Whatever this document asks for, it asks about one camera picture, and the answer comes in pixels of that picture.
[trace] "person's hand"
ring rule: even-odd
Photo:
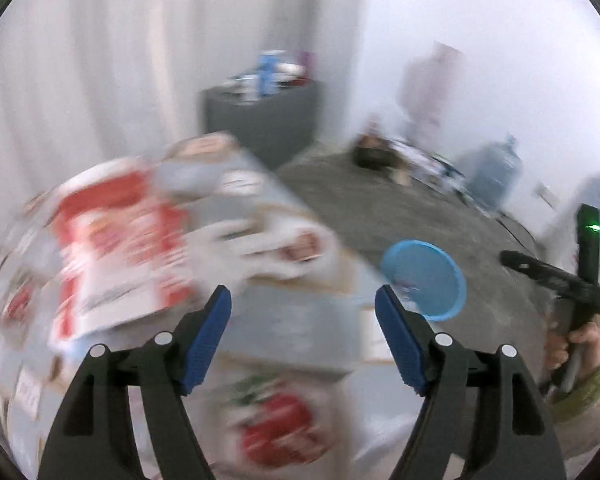
[[[560,368],[569,358],[567,348],[570,342],[586,345],[578,380],[586,379],[600,368],[600,327],[593,322],[574,330],[568,338],[549,331],[544,342],[544,367],[547,370]]]

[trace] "blue gripper pad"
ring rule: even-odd
[[[378,323],[402,380],[423,396],[427,391],[427,378],[424,374],[422,349],[398,310],[403,309],[400,301],[392,293],[390,295],[385,287],[387,285],[376,292]]]
[[[206,371],[231,317],[231,293],[228,288],[219,286],[210,301],[212,303],[205,307],[208,312],[206,319],[185,355],[184,376],[180,384],[186,395],[205,380]]]

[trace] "gray cabinet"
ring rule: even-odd
[[[256,102],[210,88],[203,92],[206,133],[227,130],[269,169],[275,170],[314,141],[320,83],[282,89]]]

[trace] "plastic bottle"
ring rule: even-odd
[[[477,169],[466,184],[466,193],[476,207],[491,216],[500,211],[513,184],[522,171],[522,161],[514,152],[516,138],[507,136],[506,142],[486,147]]]

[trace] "floor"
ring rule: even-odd
[[[455,318],[439,323],[463,345],[493,352],[516,346],[531,373],[541,371],[543,313],[547,295],[498,262],[501,250],[538,251],[522,226],[504,219],[516,241],[494,219],[456,196],[443,196],[418,181],[399,186],[382,174],[357,168],[345,155],[293,161],[277,172],[349,247],[378,266],[382,254],[403,239],[430,242],[462,269],[467,301]]]

